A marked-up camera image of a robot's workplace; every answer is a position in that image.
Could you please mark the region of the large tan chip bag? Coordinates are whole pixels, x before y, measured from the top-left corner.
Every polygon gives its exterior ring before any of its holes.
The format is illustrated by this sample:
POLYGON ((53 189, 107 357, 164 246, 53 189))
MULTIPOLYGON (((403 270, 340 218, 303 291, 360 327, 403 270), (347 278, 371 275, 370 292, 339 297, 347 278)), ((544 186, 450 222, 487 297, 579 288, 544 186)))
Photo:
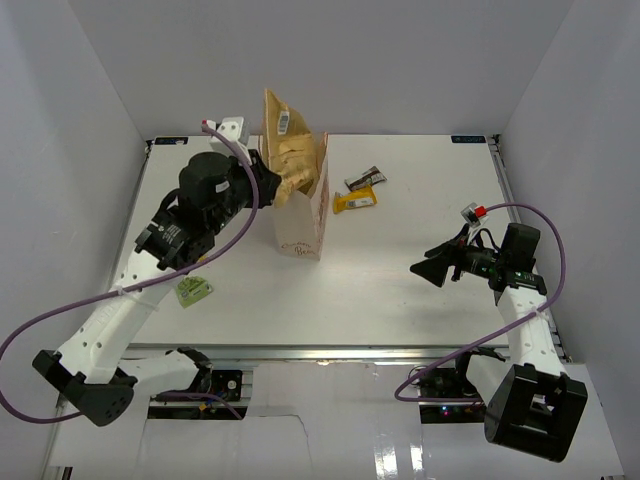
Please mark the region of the large tan chip bag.
POLYGON ((267 168, 281 178, 274 207, 282 208, 294 192, 305 195, 317 183, 318 143, 303 116, 272 90, 264 90, 262 156, 267 168))

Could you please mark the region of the beige paper gift bag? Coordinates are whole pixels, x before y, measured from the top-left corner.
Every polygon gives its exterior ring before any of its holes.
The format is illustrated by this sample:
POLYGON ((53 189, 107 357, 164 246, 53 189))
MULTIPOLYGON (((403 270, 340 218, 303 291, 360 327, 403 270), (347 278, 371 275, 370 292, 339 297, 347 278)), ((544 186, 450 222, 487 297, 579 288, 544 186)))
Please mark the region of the beige paper gift bag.
POLYGON ((273 210, 277 250, 280 254, 319 261, 321 258, 327 216, 330 213, 328 176, 328 134, 318 137, 316 160, 319 179, 307 193, 295 191, 287 203, 273 210))

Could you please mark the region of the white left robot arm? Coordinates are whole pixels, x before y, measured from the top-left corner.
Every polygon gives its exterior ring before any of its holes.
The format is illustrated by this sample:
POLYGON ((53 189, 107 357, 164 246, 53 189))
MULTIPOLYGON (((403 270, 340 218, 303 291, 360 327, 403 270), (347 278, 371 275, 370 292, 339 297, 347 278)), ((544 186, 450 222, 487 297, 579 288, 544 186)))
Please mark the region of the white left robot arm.
POLYGON ((224 147, 192 156, 178 185, 161 200, 134 241, 125 285, 66 342, 38 352, 33 368, 97 427, 119 418, 137 395, 182 391, 199 399, 211 387, 208 358, 180 347, 145 360, 126 360, 129 344, 165 296, 198 263, 227 252, 215 238, 243 209, 272 204, 280 177, 255 149, 243 160, 224 147))

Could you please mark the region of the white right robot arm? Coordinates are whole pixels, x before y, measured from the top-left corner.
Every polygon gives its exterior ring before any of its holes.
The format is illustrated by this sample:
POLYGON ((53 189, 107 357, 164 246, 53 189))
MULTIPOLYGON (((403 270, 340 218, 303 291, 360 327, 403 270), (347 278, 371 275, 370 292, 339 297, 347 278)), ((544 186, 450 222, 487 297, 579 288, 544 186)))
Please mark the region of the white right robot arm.
POLYGON ((509 326, 509 354, 475 346, 451 368, 434 369, 420 383, 431 400, 484 406, 488 442, 562 462, 587 404, 586 386, 571 378, 556 351, 546 312, 546 285, 534 271, 537 229, 511 223, 500 245, 485 247, 463 227, 411 265, 413 274, 441 287, 463 274, 485 279, 509 326))

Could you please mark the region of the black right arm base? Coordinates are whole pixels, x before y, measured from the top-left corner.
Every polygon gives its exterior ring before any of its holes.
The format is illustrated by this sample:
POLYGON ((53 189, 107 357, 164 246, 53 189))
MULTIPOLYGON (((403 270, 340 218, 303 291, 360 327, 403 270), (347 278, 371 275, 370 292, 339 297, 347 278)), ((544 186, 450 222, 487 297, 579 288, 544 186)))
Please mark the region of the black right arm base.
POLYGON ((429 424, 481 424, 486 407, 477 390, 458 375, 454 367, 440 367, 414 380, 419 397, 435 401, 419 405, 420 420, 429 424))

